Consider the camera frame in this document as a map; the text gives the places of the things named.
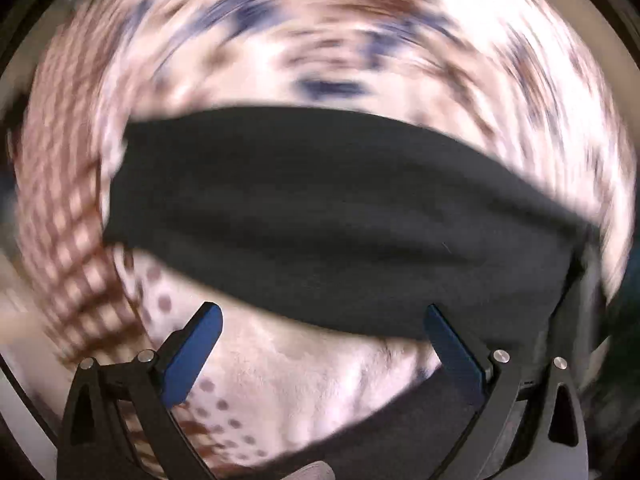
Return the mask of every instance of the metal pin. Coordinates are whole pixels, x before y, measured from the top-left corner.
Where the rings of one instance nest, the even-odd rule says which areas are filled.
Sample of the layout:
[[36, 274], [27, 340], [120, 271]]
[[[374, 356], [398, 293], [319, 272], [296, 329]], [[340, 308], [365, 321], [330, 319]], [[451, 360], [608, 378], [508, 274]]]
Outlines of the metal pin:
[[138, 354], [138, 361], [141, 363], [148, 363], [151, 362], [155, 356], [156, 353], [153, 350], [143, 350]]
[[508, 363], [511, 356], [506, 350], [496, 350], [494, 352], [494, 359], [499, 363]]
[[561, 357], [556, 357], [554, 359], [554, 366], [556, 368], [560, 368], [561, 370], [566, 370], [568, 364], [566, 363], [566, 359], [563, 359]]
[[88, 370], [93, 365], [94, 365], [93, 357], [86, 357], [85, 359], [82, 359], [82, 361], [80, 361], [80, 367], [82, 368], [82, 370]]

